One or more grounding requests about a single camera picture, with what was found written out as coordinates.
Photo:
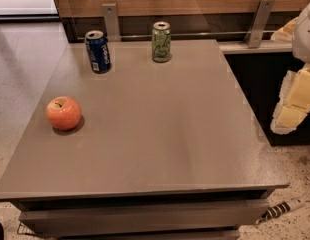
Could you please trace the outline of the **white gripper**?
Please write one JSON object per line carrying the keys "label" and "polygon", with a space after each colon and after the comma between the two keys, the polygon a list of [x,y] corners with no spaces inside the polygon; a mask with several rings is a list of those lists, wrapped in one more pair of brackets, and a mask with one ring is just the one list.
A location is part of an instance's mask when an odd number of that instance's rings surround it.
{"label": "white gripper", "polygon": [[[275,31],[271,40],[292,42],[293,55],[310,64],[310,2],[298,18]],[[275,134],[285,135],[295,131],[310,113],[310,65],[305,65],[298,72],[287,71],[279,98],[270,128]]]}

